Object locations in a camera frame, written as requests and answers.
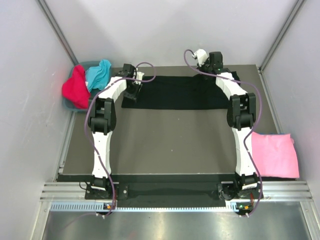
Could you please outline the black t shirt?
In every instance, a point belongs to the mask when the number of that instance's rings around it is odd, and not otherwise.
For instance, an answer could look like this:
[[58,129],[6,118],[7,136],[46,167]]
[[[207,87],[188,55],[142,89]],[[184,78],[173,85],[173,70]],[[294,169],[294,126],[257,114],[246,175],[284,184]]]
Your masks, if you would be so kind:
[[137,100],[124,97],[124,109],[146,110],[219,110],[227,109],[229,99],[216,85],[214,77],[156,76],[142,84]]

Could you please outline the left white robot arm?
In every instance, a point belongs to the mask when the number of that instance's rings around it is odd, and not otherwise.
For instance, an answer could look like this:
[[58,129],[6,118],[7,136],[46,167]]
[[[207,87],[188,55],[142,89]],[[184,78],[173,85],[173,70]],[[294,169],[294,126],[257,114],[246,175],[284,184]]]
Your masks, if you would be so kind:
[[97,94],[89,110],[87,126],[94,143],[93,179],[87,186],[85,198],[92,200],[111,200],[114,187],[110,180],[110,144],[113,130],[117,124],[115,101],[123,94],[125,99],[136,102],[141,90],[143,72],[125,63],[121,71],[112,77],[105,87],[106,91]]

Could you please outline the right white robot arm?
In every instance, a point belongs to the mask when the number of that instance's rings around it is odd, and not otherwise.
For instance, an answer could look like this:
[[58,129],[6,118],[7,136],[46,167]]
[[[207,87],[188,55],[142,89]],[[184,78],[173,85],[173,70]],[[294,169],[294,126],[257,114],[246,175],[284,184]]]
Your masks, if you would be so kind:
[[241,87],[236,74],[224,68],[221,52],[207,53],[198,49],[192,54],[197,69],[206,77],[213,77],[216,86],[228,100],[226,120],[231,127],[236,149],[236,168],[233,183],[220,183],[218,193],[225,200],[245,198],[258,187],[256,168],[252,161],[252,128],[256,121],[256,95]]

